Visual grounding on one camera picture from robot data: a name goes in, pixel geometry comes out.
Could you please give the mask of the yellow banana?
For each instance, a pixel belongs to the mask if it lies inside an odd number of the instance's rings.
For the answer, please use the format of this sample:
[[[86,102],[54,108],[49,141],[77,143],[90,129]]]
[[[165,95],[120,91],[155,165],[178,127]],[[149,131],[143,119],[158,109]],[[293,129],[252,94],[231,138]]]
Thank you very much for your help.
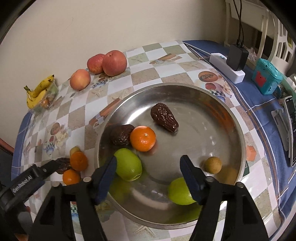
[[[54,82],[54,78],[55,78],[55,75],[48,76],[47,78],[42,80],[33,91],[30,90],[29,87],[27,86],[25,86],[24,89],[30,95],[30,97],[35,98],[41,93],[41,91],[45,90]]]
[[[29,109],[33,109],[36,105],[38,105],[42,99],[45,97],[47,89],[42,90],[37,97],[31,97],[27,93],[27,106]]]

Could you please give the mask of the lone orange mandarin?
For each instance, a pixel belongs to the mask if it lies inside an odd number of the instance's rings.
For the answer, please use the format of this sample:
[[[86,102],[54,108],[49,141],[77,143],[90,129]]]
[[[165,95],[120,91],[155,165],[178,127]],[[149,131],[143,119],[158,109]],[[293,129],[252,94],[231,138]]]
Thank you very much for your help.
[[[147,152],[156,143],[156,134],[148,126],[137,126],[130,134],[132,147],[140,152]]]

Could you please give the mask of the lower yellow banana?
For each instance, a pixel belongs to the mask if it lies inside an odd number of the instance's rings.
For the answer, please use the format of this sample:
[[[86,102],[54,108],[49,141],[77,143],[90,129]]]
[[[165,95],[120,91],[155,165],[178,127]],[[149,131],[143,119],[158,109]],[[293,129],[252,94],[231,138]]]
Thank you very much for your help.
[[[36,105],[38,105],[42,99],[45,97],[47,89],[42,90],[37,97],[31,97],[27,93],[27,106],[29,109],[33,109]]]

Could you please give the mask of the small yellow-green fruit rear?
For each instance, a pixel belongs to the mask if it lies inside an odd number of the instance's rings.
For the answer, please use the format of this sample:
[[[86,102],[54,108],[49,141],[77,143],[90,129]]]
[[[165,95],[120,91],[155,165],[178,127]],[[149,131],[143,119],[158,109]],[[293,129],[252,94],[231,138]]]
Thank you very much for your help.
[[[78,146],[75,146],[70,150],[70,156],[72,156],[75,152],[80,152],[80,151],[81,151],[80,148]]]

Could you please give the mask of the grey metal clip tool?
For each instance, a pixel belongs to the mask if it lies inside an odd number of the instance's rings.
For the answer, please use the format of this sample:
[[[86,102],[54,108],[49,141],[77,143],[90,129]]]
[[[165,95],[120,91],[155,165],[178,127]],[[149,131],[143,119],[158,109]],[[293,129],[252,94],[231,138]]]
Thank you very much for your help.
[[[271,115],[275,121],[275,124],[277,126],[277,129],[280,134],[280,138],[283,144],[283,148],[285,151],[288,151],[289,146],[289,139],[288,139],[288,127],[287,124],[283,118],[283,110],[282,109],[276,109],[271,111]]]

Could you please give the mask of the small round green fruit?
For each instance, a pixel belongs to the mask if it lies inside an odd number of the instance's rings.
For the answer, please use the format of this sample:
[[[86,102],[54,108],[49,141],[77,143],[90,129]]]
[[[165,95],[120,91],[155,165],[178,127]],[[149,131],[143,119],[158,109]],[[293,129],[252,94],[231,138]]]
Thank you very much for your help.
[[[196,201],[192,198],[183,177],[173,180],[168,186],[168,198],[177,205],[190,205]]]

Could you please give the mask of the black power adapter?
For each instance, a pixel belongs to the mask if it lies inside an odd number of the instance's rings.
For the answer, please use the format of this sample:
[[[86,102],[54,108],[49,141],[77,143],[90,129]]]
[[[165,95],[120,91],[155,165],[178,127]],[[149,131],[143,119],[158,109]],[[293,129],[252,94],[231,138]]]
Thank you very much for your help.
[[[232,70],[240,71],[244,68],[248,55],[249,52],[246,49],[232,44],[230,45],[226,63]]]

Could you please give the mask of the teal toy box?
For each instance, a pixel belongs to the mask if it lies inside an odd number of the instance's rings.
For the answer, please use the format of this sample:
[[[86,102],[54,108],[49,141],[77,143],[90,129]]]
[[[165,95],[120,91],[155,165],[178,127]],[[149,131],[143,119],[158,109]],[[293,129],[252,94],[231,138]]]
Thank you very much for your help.
[[[273,94],[282,82],[282,74],[266,59],[260,58],[252,75],[252,81],[263,95]]]

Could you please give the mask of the right red apple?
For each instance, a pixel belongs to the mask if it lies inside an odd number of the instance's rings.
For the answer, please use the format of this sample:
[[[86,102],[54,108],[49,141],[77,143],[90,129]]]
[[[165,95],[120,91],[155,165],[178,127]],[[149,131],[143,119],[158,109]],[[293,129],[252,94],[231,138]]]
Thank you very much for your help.
[[[120,75],[127,68],[127,59],[121,51],[112,50],[105,54],[102,61],[102,68],[108,76]]]

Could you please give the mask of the steel round plate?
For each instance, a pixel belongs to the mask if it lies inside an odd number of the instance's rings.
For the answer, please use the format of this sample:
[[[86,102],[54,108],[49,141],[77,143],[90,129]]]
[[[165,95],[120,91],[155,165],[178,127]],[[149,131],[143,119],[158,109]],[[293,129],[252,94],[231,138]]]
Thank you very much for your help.
[[[173,113],[179,124],[175,133],[152,119],[151,108],[157,103],[164,103]],[[173,230],[197,222],[201,206],[177,205],[167,197],[168,185],[182,176],[182,155],[199,168],[209,157],[218,157],[222,169],[214,176],[217,181],[233,185],[242,179],[246,145],[239,122],[223,101],[206,90],[162,83],[127,96],[96,129],[95,166],[103,165],[117,151],[110,140],[111,131],[127,124],[148,126],[157,136],[150,151],[137,152],[143,168],[140,178],[127,182],[115,177],[107,196],[117,211],[136,223]]]

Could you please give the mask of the clear plastic fruit tray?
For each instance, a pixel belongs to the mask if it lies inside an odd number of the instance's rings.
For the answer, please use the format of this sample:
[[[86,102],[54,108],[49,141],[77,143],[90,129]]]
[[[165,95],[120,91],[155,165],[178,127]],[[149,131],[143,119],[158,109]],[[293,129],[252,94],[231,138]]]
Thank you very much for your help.
[[[30,109],[33,113],[41,113],[46,109],[49,109],[50,106],[53,104],[59,90],[55,82],[53,82],[47,89],[45,97],[42,101],[36,105],[33,109]]]

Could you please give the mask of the white power strip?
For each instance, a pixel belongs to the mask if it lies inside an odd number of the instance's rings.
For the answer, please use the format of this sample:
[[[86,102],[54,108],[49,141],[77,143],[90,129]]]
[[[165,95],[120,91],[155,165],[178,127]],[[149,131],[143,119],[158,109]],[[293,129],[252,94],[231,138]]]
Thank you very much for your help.
[[[245,77],[243,70],[234,71],[227,63],[227,57],[221,53],[211,53],[209,62],[214,65],[224,76],[226,76],[232,83],[241,83]]]

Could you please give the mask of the small yellow-brown fruit front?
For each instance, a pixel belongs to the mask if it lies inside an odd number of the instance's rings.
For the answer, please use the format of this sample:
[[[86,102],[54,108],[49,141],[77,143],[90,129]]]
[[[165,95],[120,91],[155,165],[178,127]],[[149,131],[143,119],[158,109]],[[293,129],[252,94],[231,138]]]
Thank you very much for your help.
[[[218,157],[209,157],[205,161],[205,170],[211,174],[217,174],[222,169],[222,161]]]

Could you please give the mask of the large central brown date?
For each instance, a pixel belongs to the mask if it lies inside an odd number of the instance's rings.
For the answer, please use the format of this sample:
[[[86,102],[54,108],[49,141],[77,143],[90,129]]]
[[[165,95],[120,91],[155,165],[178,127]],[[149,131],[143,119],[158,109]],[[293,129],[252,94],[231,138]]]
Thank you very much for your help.
[[[69,158],[58,158],[55,161],[59,165],[56,172],[60,175],[63,175],[65,171],[72,169]]]

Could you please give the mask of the large green oval fruit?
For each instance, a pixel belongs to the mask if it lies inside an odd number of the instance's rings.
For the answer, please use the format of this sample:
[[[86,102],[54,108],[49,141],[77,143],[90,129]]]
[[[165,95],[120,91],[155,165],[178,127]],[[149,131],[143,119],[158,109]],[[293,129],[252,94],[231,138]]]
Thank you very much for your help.
[[[117,160],[116,173],[125,181],[137,180],[142,175],[140,158],[130,149],[121,148],[114,153]]]

